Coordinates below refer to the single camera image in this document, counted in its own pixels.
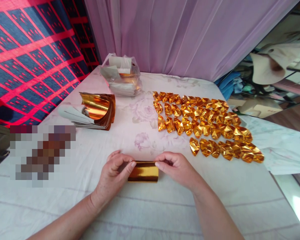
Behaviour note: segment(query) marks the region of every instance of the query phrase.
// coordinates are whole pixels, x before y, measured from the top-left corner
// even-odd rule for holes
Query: mattress
[[[209,81],[141,73],[143,90],[116,98],[109,131],[76,129],[73,152],[43,187],[15,180],[15,161],[0,164],[0,239],[25,239],[65,213],[96,187],[102,166],[114,150],[151,161],[163,151],[181,152],[219,196],[246,239],[300,239],[300,222],[264,164],[231,162],[201,153],[194,157],[190,137],[158,132],[152,91],[224,99]],[[63,102],[80,104],[79,92],[110,93],[96,68]],[[57,109],[41,123],[71,125]],[[24,144],[31,151],[35,144]],[[67,166],[69,172],[62,171]],[[56,180],[63,173],[62,184]],[[159,173],[158,183],[127,183],[87,229],[82,239],[202,239],[191,192]]]

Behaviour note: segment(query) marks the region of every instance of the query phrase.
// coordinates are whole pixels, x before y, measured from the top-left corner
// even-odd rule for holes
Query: hand
[[[128,162],[128,165],[119,173],[118,169],[123,162]],[[111,153],[102,168],[99,183],[91,194],[92,203],[107,205],[127,182],[135,166],[136,162],[133,157],[120,153],[120,150]]]
[[[204,181],[181,153],[163,152],[154,161],[161,171],[192,192]]]

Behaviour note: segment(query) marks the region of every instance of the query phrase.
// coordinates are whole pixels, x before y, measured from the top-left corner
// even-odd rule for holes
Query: cardboard box
[[[243,106],[246,100],[243,97],[239,98],[239,97],[231,96],[227,102],[231,109],[235,109],[239,106]]]
[[[265,118],[282,111],[282,108],[272,99],[248,99],[246,103],[238,107],[242,114],[258,118]]]

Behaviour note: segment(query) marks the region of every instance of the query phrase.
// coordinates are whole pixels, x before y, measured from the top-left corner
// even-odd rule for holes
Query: forearm
[[[193,190],[193,197],[205,239],[243,239],[222,202],[203,179]]]
[[[105,206],[105,203],[100,201],[95,195],[96,192],[93,192],[86,196],[68,212],[29,239],[79,239]]]

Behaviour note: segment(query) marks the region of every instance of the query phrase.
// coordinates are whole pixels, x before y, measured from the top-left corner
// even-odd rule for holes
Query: purple curtain
[[[298,0],[85,0],[102,60],[134,56],[143,72],[215,81]]]

